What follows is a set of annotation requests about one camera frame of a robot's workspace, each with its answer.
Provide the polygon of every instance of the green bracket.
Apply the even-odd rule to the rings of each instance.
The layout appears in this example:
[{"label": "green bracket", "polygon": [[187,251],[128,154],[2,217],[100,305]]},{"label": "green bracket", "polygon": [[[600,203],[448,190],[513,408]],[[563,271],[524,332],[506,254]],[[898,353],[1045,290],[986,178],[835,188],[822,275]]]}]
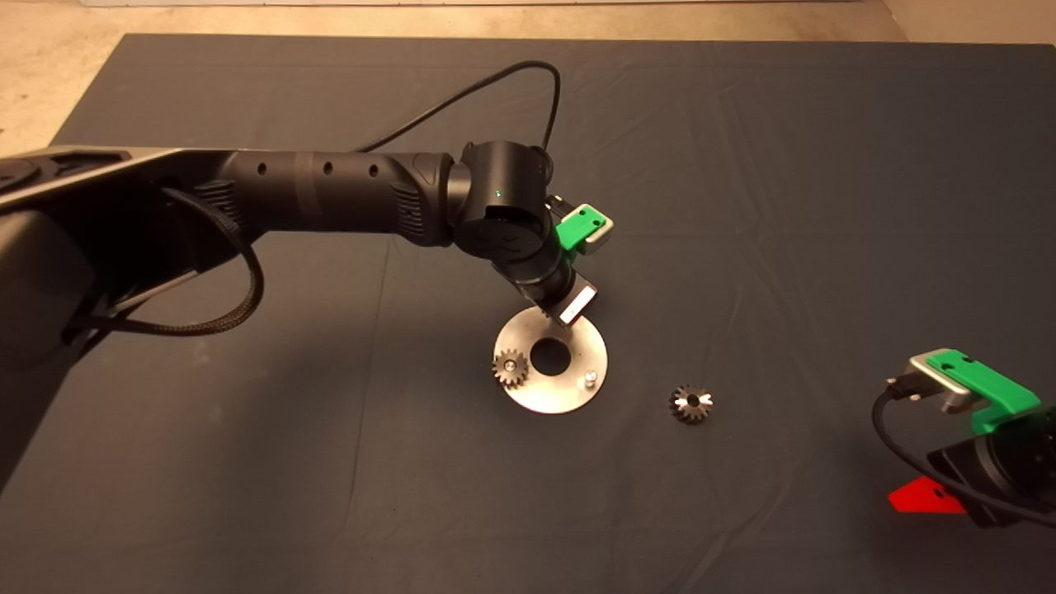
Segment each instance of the green bracket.
[{"label": "green bracket", "polygon": [[930,356],[927,364],[989,401],[988,407],[972,414],[972,430],[977,435],[989,433],[998,425],[1041,404],[1034,392],[960,351]]},{"label": "green bracket", "polygon": [[572,215],[558,223],[558,239],[561,248],[574,257],[580,246],[605,225],[608,219],[588,204],[580,206]]}]

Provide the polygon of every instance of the floor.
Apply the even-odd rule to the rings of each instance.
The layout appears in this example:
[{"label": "floor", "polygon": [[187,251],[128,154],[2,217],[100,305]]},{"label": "floor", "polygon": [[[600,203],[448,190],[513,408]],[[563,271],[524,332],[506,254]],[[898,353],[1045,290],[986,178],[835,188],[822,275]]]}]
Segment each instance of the floor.
[{"label": "floor", "polygon": [[1056,41],[1052,0],[174,8],[88,8],[76,0],[0,0],[0,12],[5,25],[0,37],[0,155],[46,145],[125,33]]}]

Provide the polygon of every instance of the bevel gear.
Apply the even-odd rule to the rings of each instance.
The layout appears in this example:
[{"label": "bevel gear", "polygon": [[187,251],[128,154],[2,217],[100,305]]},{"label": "bevel gear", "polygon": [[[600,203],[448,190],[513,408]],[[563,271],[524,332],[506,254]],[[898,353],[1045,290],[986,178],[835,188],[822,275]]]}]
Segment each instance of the bevel gear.
[{"label": "bevel gear", "polygon": [[689,425],[696,425],[708,419],[714,404],[711,394],[691,386],[679,386],[667,402],[671,403],[668,408],[675,419]]},{"label": "bevel gear", "polygon": [[515,388],[528,378],[528,358],[516,349],[498,353],[491,364],[495,379],[507,388]]}]

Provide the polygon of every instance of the red bracket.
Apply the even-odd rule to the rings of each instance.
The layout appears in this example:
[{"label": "red bracket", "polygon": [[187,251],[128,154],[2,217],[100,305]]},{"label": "red bracket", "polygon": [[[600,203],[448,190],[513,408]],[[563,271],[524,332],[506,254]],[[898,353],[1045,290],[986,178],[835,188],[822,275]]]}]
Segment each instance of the red bracket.
[{"label": "red bracket", "polygon": [[964,514],[964,507],[946,487],[918,477],[891,491],[887,499],[902,514]]}]

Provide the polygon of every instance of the circular metal plate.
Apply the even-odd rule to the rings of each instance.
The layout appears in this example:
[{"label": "circular metal plate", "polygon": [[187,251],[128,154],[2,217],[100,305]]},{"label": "circular metal plate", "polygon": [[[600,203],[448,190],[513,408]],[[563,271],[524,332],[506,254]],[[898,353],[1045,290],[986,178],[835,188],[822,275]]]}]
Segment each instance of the circular metal plate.
[{"label": "circular metal plate", "polygon": [[[524,384],[504,388],[506,393],[521,406],[546,414],[569,412],[590,402],[605,382],[608,352],[598,329],[585,317],[571,328],[564,328],[539,308],[529,308],[503,327],[495,340],[494,356],[510,349],[528,355],[543,338],[554,338],[568,347],[571,355],[568,369],[560,375],[545,375],[530,368]],[[596,377],[588,375],[591,371]]]}]

